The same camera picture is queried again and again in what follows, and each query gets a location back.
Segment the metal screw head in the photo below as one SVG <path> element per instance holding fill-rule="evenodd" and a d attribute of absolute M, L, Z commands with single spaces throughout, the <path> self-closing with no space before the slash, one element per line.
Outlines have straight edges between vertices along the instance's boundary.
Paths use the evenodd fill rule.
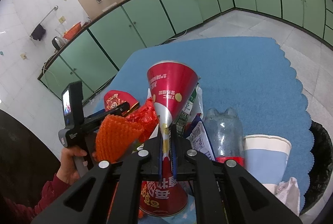
<path fill-rule="evenodd" d="M 148 154 L 149 154 L 149 152 L 147 150 L 140 150 L 138 152 L 138 155 L 142 156 L 142 157 L 147 156 Z"/>
<path fill-rule="evenodd" d="M 233 159 L 229 159 L 229 160 L 227 160 L 226 164 L 227 164 L 228 167 L 233 168 L 237 165 L 237 162 Z"/>
<path fill-rule="evenodd" d="M 98 163 L 98 166 L 102 169 L 105 169 L 105 168 L 109 167 L 109 165 L 110 165 L 110 163 L 106 160 L 103 160 L 103 161 Z"/>
<path fill-rule="evenodd" d="M 196 150 L 190 149 L 186 153 L 189 156 L 195 156 L 195 155 L 197 155 L 198 152 Z"/>

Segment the towel rack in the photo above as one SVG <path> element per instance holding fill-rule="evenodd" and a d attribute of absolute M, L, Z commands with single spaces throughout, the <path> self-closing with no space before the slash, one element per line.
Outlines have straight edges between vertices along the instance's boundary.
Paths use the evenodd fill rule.
<path fill-rule="evenodd" d="M 58 5 L 56 5 L 55 7 L 53 7 L 52 9 L 51 9 L 51 11 L 50 12 L 48 12 L 47 13 L 47 15 L 42 19 L 42 21 L 41 22 L 39 22 L 39 24 L 41 24 L 48 16 L 49 16 L 49 14 L 51 14 L 51 12 L 54 10 L 54 11 L 56 11 L 56 10 L 58 10 Z"/>

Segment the blue paper cup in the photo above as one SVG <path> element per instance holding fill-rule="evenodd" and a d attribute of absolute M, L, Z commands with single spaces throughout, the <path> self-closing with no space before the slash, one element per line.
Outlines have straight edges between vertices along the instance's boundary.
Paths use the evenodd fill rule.
<path fill-rule="evenodd" d="M 291 143 L 278 136 L 258 134 L 245 136 L 243 146 L 246 170 L 276 194 L 287 167 Z"/>

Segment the clear plastic bottle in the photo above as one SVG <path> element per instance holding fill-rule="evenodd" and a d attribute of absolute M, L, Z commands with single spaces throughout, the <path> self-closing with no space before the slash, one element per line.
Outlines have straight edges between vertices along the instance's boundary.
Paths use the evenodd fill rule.
<path fill-rule="evenodd" d="M 204 126 L 212 145 L 215 159 L 223 163 L 234 159 L 244 166 L 243 126 L 234 108 L 219 113 L 210 108 L 206 114 Z"/>

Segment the red can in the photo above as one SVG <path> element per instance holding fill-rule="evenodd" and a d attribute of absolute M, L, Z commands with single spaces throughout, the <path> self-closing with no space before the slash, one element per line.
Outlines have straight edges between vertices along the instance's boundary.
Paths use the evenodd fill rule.
<path fill-rule="evenodd" d="M 162 134 L 162 181 L 142 183 L 140 208 L 150 215 L 166 217 L 179 213 L 187 204 L 187 194 L 171 172 L 169 126 L 187 103 L 198 76 L 182 63 L 162 61 L 148 70 L 147 77 Z"/>

